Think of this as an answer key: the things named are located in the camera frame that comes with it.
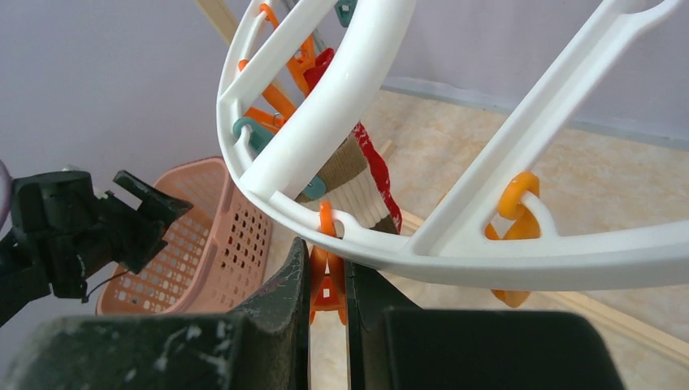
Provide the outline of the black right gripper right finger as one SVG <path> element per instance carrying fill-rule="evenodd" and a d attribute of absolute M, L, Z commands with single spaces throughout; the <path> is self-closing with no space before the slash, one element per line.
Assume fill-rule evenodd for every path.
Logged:
<path fill-rule="evenodd" d="M 600 333 L 553 310 L 423 309 L 345 265 L 352 389 L 622 389 Z"/>

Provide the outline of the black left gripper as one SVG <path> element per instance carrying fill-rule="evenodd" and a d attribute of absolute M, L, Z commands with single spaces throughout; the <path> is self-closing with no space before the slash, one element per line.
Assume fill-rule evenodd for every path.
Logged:
<path fill-rule="evenodd" d="M 113 181 L 141 201 L 115 199 L 115 261 L 140 273 L 166 246 L 170 226 L 193 204 L 167 195 L 128 171 Z M 12 179 L 2 215 L 11 228 L 1 239 L 1 323 L 28 303 L 52 295 L 87 302 L 88 278 L 112 260 L 102 225 L 107 200 L 95 195 L 85 171 L 54 171 Z"/>

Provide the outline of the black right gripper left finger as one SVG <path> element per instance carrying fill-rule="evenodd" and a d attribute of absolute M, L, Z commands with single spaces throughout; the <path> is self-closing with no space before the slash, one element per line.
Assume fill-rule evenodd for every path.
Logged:
<path fill-rule="evenodd" d="M 40 326 L 4 389 L 307 389 L 307 244 L 238 306 L 214 314 L 71 316 Z"/>

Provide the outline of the orange clothes peg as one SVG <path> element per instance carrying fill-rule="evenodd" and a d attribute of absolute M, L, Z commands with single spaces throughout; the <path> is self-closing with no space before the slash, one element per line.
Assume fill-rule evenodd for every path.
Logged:
<path fill-rule="evenodd" d="M 346 326 L 345 261 L 315 245 L 310 252 L 310 277 L 310 324 L 317 312 L 336 311 Z"/>
<path fill-rule="evenodd" d="M 288 58 L 269 54 L 256 59 L 262 47 L 275 36 L 288 11 L 281 1 L 251 1 L 240 18 L 229 61 L 230 83 L 224 97 L 233 100 L 238 115 L 278 133 L 310 93 L 306 71 L 315 67 L 317 50 L 311 32 Z"/>

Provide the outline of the brown white sock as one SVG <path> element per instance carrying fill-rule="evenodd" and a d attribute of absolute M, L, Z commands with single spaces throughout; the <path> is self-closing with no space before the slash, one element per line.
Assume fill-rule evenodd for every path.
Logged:
<path fill-rule="evenodd" d="M 300 195 L 296 202 L 317 210 L 321 201 L 328 201 L 333 209 L 352 215 L 364 228 L 400 233 L 401 223 L 385 204 L 370 164 L 353 134 L 340 144 L 320 169 L 318 177 L 325 183 L 325 194 L 315 200 Z"/>

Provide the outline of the red snowflake sock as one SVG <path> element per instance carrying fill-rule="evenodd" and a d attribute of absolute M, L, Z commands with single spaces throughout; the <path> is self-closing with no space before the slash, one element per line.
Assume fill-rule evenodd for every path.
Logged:
<path fill-rule="evenodd" d="M 374 144 L 362 123 L 358 122 L 354 126 L 353 130 L 350 132 L 349 135 L 351 134 L 353 134 L 356 137 L 357 142 L 362 149 L 362 152 L 364 153 L 368 163 L 370 164 L 370 168 L 374 176 L 375 183 L 378 186 L 381 195 L 383 196 L 385 204 L 391 210 L 393 215 L 399 219 L 399 222 L 401 223 L 402 227 L 401 209 L 397 205 L 396 201 L 393 199 L 391 194 L 390 175 L 387 163 L 384 161 L 380 153 L 375 149 Z"/>

